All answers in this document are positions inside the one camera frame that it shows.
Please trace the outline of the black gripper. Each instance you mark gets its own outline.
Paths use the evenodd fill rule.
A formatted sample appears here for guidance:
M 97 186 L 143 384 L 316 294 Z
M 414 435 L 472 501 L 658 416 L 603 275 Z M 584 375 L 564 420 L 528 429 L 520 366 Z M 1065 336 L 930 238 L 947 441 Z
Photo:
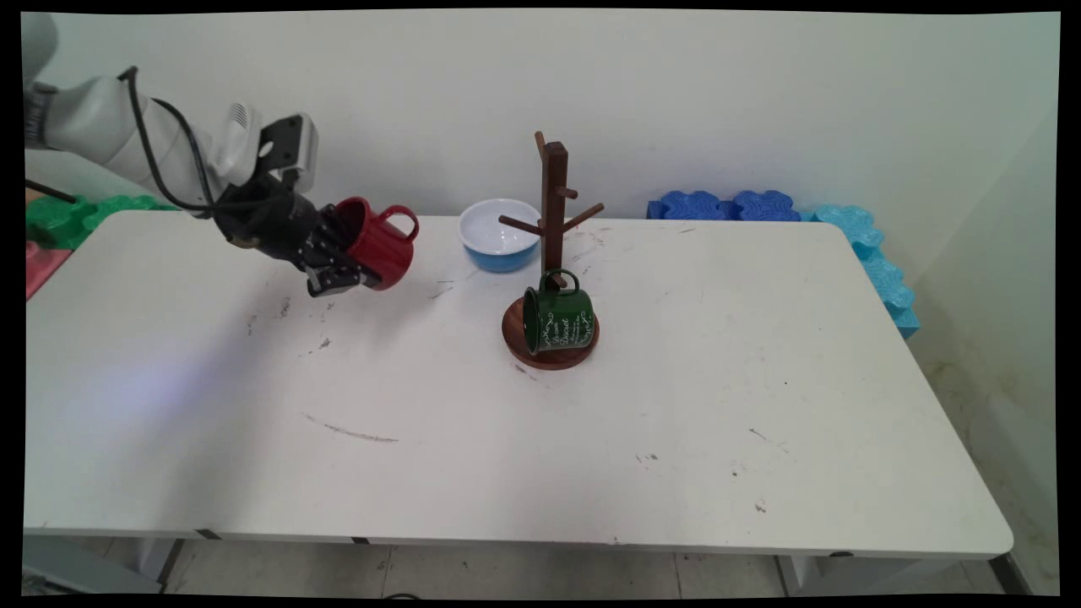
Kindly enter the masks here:
M 228 187 L 212 219 L 226 240 L 305 272 L 307 293 L 334 296 L 358 285 L 378 291 L 381 276 L 346 257 L 361 238 L 364 204 L 325 204 L 324 210 L 278 180 Z

